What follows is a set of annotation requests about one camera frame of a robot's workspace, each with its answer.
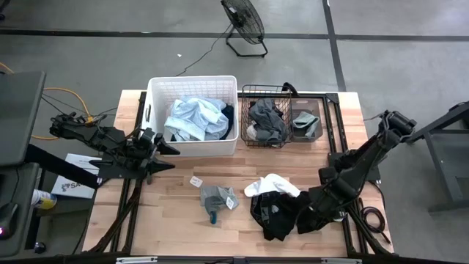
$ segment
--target wire basket handle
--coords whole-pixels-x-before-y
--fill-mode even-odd
[[[296,90],[296,88],[294,88],[293,85],[291,85],[290,83],[286,82],[281,88],[281,91],[286,92],[288,89],[290,90],[290,92],[292,92],[293,96],[298,96],[298,91]]]

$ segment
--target white box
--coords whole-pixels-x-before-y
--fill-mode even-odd
[[[234,108],[233,127],[226,140],[171,142],[172,134],[164,127],[171,104],[183,95],[220,99]],[[151,128],[163,137],[180,156],[233,155],[239,136],[237,83],[234,76],[188,76],[152,78],[148,82],[141,127]]]

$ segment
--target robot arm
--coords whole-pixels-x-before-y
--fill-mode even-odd
[[[150,128],[135,129],[128,136],[114,127],[101,127],[106,115],[86,122],[83,117],[75,118],[76,113],[60,114],[52,118],[50,132],[64,139],[77,139],[94,150],[103,152],[101,161],[90,163],[100,168],[99,177],[142,179],[147,175],[174,168],[173,164],[160,161],[156,152],[163,155],[179,155],[180,152],[169,146],[163,134]]]
[[[351,209],[351,204],[360,196],[370,169],[378,165],[389,150],[412,135],[416,121],[409,120],[398,111],[385,111],[381,119],[378,132],[359,149],[347,151],[334,164],[319,170],[321,186],[309,189],[311,204],[298,219],[308,223],[303,226],[304,230],[320,230],[334,221],[340,210],[345,210],[364,233],[375,253],[388,254]]]

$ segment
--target gray sock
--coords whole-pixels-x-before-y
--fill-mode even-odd
[[[293,120],[293,126],[295,128],[305,128],[309,126],[305,137],[310,139],[313,136],[313,133],[316,131],[317,121],[319,121],[319,117],[315,117],[312,114],[302,111],[300,115],[295,118],[295,120]]]
[[[226,207],[226,200],[228,198],[233,201],[232,209],[235,209],[240,204],[233,192],[233,188],[223,188],[220,186],[200,187],[200,205],[205,206],[205,210],[210,217],[221,208]]]

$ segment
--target wooden tabletop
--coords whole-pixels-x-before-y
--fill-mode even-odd
[[[141,90],[123,90],[114,126],[130,133],[134,129]],[[341,113],[350,149],[367,139],[365,125],[355,92],[339,93]],[[340,150],[334,110],[330,107],[336,146]],[[325,129],[324,115],[321,113]],[[161,158],[175,169],[153,175],[153,183],[144,183],[137,216],[132,254],[185,256],[260,256],[260,257],[344,257],[347,255],[340,223],[331,223],[320,231],[299,235],[296,228],[285,241],[266,241],[262,228],[250,214],[251,199],[244,188],[269,173],[276,173],[302,191],[320,184],[318,169],[327,166],[328,134],[324,131],[314,143],[289,143],[281,149],[248,148],[239,138],[233,156],[200,158]],[[223,209],[212,225],[200,206],[199,189],[189,180],[197,176],[204,184],[233,187],[240,204],[234,210]],[[96,193],[89,220],[84,250],[92,248],[105,234],[117,214],[122,180],[110,180]],[[365,206],[374,206],[385,216],[380,193],[366,184],[361,198]],[[357,232],[351,222],[354,246]],[[123,224],[120,245],[125,241],[127,222]],[[386,235],[390,237],[386,223]],[[393,251],[381,235],[375,236]]]

